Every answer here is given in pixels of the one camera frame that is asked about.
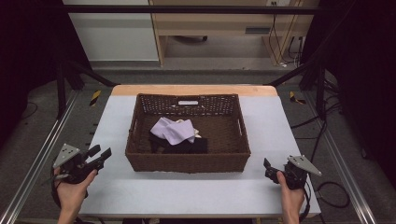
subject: wooden table edge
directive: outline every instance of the wooden table edge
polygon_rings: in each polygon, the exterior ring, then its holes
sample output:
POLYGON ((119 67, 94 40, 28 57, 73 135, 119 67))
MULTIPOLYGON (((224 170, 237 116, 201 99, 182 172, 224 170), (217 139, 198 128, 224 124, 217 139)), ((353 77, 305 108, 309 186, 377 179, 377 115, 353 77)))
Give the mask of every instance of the wooden table edge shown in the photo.
POLYGON ((273 86, 257 85, 119 85, 114 87, 112 96, 148 94, 200 95, 238 94, 241 96, 277 96, 273 86))

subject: gray floor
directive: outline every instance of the gray floor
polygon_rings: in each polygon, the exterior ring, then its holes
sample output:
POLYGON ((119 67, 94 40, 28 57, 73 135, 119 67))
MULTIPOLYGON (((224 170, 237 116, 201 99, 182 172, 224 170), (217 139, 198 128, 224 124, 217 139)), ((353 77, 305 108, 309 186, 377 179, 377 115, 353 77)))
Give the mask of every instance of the gray floor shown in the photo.
MULTIPOLYGON (((285 74, 294 66, 287 68, 273 66, 265 53, 259 38, 209 37, 207 42, 190 38, 174 38, 170 41, 165 65, 160 67, 152 63, 97 63, 96 70, 112 81, 128 83, 219 83, 219 84, 262 84, 285 74)), ((290 101, 290 91, 297 99, 305 99, 312 92, 301 92, 297 87, 298 77, 277 88, 290 126, 314 117, 309 104, 301 105, 290 101)), ((50 197, 50 186, 43 184, 49 178, 50 159, 58 152, 63 143, 86 148, 92 140, 95 124, 100 120, 111 89, 85 77, 86 87, 78 92, 76 105, 71 115, 57 136, 53 150, 44 164, 32 191, 21 209, 18 221, 27 218, 35 220, 55 219, 59 209, 50 197), (95 91, 102 90, 95 106, 89 102, 95 91)), ((35 157, 55 123, 57 115, 56 84, 47 85, 31 91, 29 101, 37 105, 37 111, 27 119, 22 119, 0 150, 0 209, 5 211, 17 193, 19 186, 28 173, 35 157)), ((336 98, 329 105, 337 103, 336 98)), ((24 116, 35 111, 35 105, 29 104, 24 116)), ((361 157, 361 147, 349 123, 339 110, 328 116, 327 134, 335 142, 342 158, 377 223, 396 223, 396 193, 384 177, 375 161, 361 157)), ((297 144, 306 156, 312 154, 315 138, 319 132, 317 122, 293 129, 297 144)), ((313 177, 314 188, 325 181, 343 184, 343 178, 332 160, 332 146, 324 137, 318 144, 314 164, 322 171, 323 177, 313 177)), ((325 186, 321 191, 323 197, 333 203, 344 203, 345 194, 339 188, 325 186)), ((359 205, 350 204, 347 208, 334 208, 319 199, 322 215, 327 223, 361 223, 358 216, 359 205)), ((277 223, 276 220, 263 220, 262 223, 277 223)), ((304 223, 321 223, 319 217, 307 219, 304 223)))

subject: white table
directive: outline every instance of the white table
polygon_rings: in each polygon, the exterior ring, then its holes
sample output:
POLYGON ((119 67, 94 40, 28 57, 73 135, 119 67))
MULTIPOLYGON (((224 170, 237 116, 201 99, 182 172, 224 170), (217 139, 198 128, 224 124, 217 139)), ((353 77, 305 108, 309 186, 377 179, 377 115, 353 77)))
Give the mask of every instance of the white table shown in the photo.
MULTIPOLYGON (((264 176, 263 160, 283 170, 289 155, 300 155, 275 89, 263 86, 118 86, 92 139, 92 146, 96 144, 102 151, 111 147, 113 155, 89 186, 81 216, 280 217, 280 187, 264 176), (125 157, 125 146, 139 92, 238 93, 251 150, 245 171, 135 172, 125 157)), ((320 213, 312 195, 310 217, 320 213)))

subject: hand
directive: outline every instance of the hand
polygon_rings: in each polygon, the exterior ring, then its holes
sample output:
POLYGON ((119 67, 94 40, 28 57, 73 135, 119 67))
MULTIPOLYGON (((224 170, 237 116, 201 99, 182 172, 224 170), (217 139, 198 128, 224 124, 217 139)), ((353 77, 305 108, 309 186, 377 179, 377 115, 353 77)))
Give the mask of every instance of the hand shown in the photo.
POLYGON ((278 171, 276 176, 282 189, 283 221, 286 224, 299 223, 299 213, 304 202, 304 191, 302 189, 289 189, 282 172, 278 171))
MULTIPOLYGON (((60 168, 57 168, 54 174, 58 175, 60 171, 60 168)), ((76 185, 64 183, 61 180, 55 181, 55 186, 58 186, 59 200, 61 201, 61 214, 59 215, 58 223, 73 223, 84 201, 87 188, 95 179, 96 174, 97 171, 93 170, 84 181, 76 185)))

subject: lavender cloth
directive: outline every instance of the lavender cloth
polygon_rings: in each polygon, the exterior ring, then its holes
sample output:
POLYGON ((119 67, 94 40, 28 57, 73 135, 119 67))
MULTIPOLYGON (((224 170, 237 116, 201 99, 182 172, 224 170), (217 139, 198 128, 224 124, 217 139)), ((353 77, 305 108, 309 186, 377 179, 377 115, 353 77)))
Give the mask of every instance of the lavender cloth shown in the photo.
POLYGON ((151 128, 151 132, 161 139, 168 140, 172 146, 186 139, 194 143, 195 139, 195 130, 189 119, 182 122, 175 122, 167 118, 160 118, 151 128))

